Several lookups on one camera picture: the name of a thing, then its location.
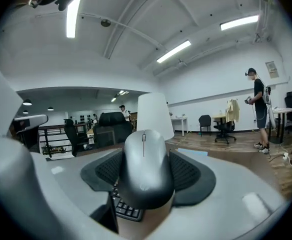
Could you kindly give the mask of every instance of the man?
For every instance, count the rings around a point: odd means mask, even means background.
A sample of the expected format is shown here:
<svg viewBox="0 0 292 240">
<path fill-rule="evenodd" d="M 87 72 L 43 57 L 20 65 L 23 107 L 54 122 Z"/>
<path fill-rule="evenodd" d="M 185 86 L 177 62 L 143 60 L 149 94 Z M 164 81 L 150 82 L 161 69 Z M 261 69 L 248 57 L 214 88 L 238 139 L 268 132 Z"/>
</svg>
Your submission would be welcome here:
<svg viewBox="0 0 292 240">
<path fill-rule="evenodd" d="M 270 143 L 268 142 L 266 128 L 267 106 L 263 100 L 264 85 L 257 77 L 256 70 L 250 68 L 248 70 L 248 77 L 254 81 L 254 97 L 248 102 L 255 104 L 257 127 L 260 131 L 260 141 L 254 144 L 254 148 L 259 149 L 259 152 L 268 154 L 270 152 Z"/>
<path fill-rule="evenodd" d="M 127 110 L 125 110 L 125 106 L 121 105 L 120 110 L 121 110 L 121 113 L 124 116 L 125 120 L 129 122 L 130 121 L 130 113 Z"/>
</svg>

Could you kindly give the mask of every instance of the keyboard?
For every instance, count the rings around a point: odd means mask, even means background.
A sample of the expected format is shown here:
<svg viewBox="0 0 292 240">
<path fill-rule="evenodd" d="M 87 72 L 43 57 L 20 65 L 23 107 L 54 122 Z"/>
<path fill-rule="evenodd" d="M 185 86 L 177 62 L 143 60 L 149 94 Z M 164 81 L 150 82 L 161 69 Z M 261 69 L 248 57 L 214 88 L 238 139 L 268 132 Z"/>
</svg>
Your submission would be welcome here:
<svg viewBox="0 0 292 240">
<path fill-rule="evenodd" d="M 111 197 L 116 211 L 116 216 L 124 218 L 126 220 L 140 222 L 143 217 L 144 210 L 135 209 L 128 204 L 126 204 L 123 199 L 121 199 L 118 193 L 117 184 L 114 184 L 112 189 Z"/>
</svg>

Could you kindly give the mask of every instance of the round table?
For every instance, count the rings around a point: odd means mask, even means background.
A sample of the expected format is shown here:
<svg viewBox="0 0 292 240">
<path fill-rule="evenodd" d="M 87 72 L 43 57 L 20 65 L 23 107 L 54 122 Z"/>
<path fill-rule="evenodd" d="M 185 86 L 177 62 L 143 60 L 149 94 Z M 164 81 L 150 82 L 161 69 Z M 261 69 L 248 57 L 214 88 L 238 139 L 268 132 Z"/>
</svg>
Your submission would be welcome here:
<svg viewBox="0 0 292 240">
<path fill-rule="evenodd" d="M 291 107 L 276 108 L 272 110 L 274 114 L 278 114 L 278 124 L 277 124 L 277 135 L 271 136 L 272 134 L 272 123 L 269 121 L 269 130 L 268 130 L 268 141 L 275 144 L 283 143 L 284 131 L 285 131 L 285 114 L 292 112 Z"/>
</svg>

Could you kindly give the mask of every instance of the white sneaker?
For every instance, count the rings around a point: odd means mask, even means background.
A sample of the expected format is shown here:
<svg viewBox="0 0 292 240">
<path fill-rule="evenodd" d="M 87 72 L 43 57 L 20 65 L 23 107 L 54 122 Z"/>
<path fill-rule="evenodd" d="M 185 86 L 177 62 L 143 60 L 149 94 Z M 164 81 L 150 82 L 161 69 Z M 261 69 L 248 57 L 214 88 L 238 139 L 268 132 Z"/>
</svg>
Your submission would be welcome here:
<svg viewBox="0 0 292 240">
<path fill-rule="evenodd" d="M 254 144 L 254 148 L 262 150 L 263 149 L 263 144 L 260 144 L 260 143 Z"/>
<path fill-rule="evenodd" d="M 258 152 L 262 152 L 263 154 L 268 154 L 270 152 L 270 148 L 267 148 L 267 147 L 264 146 Z"/>
</svg>

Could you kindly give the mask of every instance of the railing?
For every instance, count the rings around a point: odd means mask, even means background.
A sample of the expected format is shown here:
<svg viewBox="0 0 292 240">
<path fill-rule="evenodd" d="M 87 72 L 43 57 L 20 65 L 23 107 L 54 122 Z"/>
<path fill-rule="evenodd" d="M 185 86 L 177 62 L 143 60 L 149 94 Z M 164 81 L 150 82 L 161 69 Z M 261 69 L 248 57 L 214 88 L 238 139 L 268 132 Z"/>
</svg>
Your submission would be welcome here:
<svg viewBox="0 0 292 240">
<path fill-rule="evenodd" d="M 49 155 L 49 157 L 52 157 L 52 154 L 58 154 L 58 153 L 66 153 L 72 151 L 72 144 L 70 144 L 69 139 L 66 136 L 66 133 L 64 131 L 63 124 L 61 125 L 51 125 L 51 126 L 42 126 L 39 127 L 39 145 L 42 148 L 43 155 Z M 76 129 L 77 134 L 83 134 L 86 135 L 86 132 L 90 128 L 89 123 L 80 123 L 80 124 L 74 124 L 74 127 Z M 56 142 L 65 142 L 67 141 L 67 144 L 61 144 L 61 145 L 54 145 L 50 146 L 50 143 L 56 143 Z"/>
</svg>

